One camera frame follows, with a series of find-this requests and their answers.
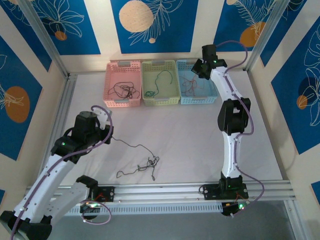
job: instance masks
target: pink basket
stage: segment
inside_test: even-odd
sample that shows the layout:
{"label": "pink basket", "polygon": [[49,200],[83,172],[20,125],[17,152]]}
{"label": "pink basket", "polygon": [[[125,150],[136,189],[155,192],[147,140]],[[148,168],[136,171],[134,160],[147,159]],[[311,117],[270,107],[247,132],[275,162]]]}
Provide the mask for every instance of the pink basket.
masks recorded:
{"label": "pink basket", "polygon": [[[124,98],[115,93],[121,92],[119,85],[133,86],[135,93]],[[137,107],[141,102],[141,63],[139,61],[110,62],[106,65],[103,101],[108,108]]]}

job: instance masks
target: white table surface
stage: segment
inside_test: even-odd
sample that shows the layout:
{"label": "white table surface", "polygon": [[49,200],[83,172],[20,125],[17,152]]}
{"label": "white table surface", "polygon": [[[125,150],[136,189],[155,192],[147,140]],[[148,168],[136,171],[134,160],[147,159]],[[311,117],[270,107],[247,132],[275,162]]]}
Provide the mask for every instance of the white table surface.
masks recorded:
{"label": "white table surface", "polygon": [[[239,166],[260,180],[281,180],[282,176],[252,90],[248,74],[242,70],[229,72],[236,88],[251,100],[255,132],[244,136]],[[104,73],[78,75],[65,129],[73,127],[81,111],[103,102]],[[117,171],[133,172],[147,162],[150,153],[144,148],[131,148],[119,141],[103,144],[86,156],[62,181],[72,185],[81,175],[99,184],[197,183],[218,181],[224,161],[224,139],[217,125],[222,106],[218,97],[213,104],[167,105],[112,108],[113,136],[131,145],[143,144],[160,161],[155,167],[116,178]]]}

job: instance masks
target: blue basket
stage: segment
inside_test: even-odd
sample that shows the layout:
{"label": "blue basket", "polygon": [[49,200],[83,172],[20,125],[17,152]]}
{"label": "blue basket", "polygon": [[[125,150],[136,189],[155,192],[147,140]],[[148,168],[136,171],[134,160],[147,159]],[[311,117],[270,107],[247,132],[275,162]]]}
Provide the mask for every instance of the blue basket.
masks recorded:
{"label": "blue basket", "polygon": [[218,91],[211,80],[199,78],[191,71],[197,59],[177,60],[181,104],[213,104]]}

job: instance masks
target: plastic basket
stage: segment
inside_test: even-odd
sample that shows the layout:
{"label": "plastic basket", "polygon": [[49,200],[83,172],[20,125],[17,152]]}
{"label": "plastic basket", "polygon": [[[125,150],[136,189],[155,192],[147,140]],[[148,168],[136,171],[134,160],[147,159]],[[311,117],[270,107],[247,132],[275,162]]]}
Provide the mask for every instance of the plastic basket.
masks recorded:
{"label": "plastic basket", "polygon": [[142,62],[142,98],[146,106],[178,104],[180,86],[174,60]]}
{"label": "plastic basket", "polygon": [[[123,91],[120,85],[133,86],[136,92],[128,98],[118,96],[115,90],[117,93],[122,93],[122,96],[129,93]],[[140,106],[141,87],[141,63],[139,61],[110,62],[106,65],[103,101],[108,108]]]}
{"label": "plastic basket", "polygon": [[218,91],[211,80],[199,78],[191,71],[197,59],[177,60],[181,104],[212,104]]}

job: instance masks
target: green basket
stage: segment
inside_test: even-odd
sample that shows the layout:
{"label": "green basket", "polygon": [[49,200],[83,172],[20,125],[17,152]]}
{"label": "green basket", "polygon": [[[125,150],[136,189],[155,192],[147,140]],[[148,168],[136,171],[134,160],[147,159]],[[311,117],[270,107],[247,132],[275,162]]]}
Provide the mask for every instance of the green basket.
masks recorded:
{"label": "green basket", "polygon": [[178,104],[181,94],[176,62],[142,62],[142,94],[146,106]]}

